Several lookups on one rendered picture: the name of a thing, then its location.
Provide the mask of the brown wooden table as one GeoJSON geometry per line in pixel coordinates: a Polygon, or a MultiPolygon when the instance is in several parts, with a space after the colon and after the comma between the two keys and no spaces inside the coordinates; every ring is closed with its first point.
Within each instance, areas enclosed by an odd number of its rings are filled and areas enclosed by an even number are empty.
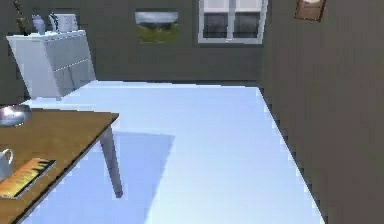
{"type": "Polygon", "coordinates": [[[111,112],[34,108],[27,123],[0,127],[0,150],[14,150],[15,169],[34,157],[56,161],[20,198],[0,198],[0,224],[21,224],[97,142],[102,146],[115,196],[122,197],[112,134],[117,118],[111,112]]]}

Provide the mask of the silver metal bowl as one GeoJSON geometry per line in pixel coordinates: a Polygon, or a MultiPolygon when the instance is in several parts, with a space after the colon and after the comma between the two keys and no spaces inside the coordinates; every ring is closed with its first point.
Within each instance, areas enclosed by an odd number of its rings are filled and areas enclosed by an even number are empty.
{"type": "Polygon", "coordinates": [[[15,127],[26,123],[32,116],[29,105],[9,105],[0,108],[0,126],[15,127]]]}

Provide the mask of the white framed window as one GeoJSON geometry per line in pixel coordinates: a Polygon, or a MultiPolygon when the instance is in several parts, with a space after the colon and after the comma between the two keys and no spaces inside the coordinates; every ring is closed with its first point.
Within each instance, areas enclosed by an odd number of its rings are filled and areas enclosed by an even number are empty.
{"type": "Polygon", "coordinates": [[[261,45],[269,0],[199,0],[199,44],[261,45]]]}

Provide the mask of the dark house plant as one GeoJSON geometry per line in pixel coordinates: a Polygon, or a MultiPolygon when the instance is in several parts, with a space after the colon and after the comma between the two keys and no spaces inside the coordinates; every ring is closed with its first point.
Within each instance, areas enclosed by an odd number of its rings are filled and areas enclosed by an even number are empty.
{"type": "Polygon", "coordinates": [[[24,36],[29,36],[31,34],[30,29],[28,27],[28,20],[24,16],[22,10],[21,10],[21,3],[19,0],[13,0],[13,5],[15,7],[16,13],[17,13],[17,18],[16,22],[19,27],[20,32],[24,36]]]}

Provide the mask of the framed landscape picture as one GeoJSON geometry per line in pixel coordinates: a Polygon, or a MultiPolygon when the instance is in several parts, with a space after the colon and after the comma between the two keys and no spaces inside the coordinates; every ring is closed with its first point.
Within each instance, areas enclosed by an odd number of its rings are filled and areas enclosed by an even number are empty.
{"type": "Polygon", "coordinates": [[[140,43],[173,43],[179,39],[177,12],[136,12],[135,23],[140,43]]]}

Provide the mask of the white kettle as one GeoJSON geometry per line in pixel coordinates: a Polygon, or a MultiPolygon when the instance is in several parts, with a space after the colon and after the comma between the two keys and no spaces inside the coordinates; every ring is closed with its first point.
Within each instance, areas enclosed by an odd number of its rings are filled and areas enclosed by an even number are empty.
{"type": "Polygon", "coordinates": [[[55,14],[51,13],[49,19],[54,32],[66,33],[78,30],[77,18],[75,14],[55,14]]]}

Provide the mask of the orange and black book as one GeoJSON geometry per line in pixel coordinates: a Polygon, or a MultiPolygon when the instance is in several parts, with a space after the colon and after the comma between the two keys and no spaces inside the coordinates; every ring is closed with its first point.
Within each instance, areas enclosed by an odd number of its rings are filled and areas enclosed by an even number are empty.
{"type": "Polygon", "coordinates": [[[55,160],[32,158],[12,175],[0,181],[0,198],[20,198],[55,164],[55,160]]]}

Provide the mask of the brown framed picture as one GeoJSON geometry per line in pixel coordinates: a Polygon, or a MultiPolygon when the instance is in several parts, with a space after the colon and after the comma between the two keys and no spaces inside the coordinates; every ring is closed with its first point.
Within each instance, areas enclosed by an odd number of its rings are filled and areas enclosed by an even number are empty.
{"type": "Polygon", "coordinates": [[[320,22],[326,0],[297,0],[295,19],[320,22]]]}

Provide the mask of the white chest of drawers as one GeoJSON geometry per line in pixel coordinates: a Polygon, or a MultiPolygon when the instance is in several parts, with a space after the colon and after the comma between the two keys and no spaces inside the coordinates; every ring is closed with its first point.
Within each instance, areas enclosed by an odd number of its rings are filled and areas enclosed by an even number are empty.
{"type": "Polygon", "coordinates": [[[96,79],[85,30],[7,40],[32,99],[60,100],[96,79]]]}

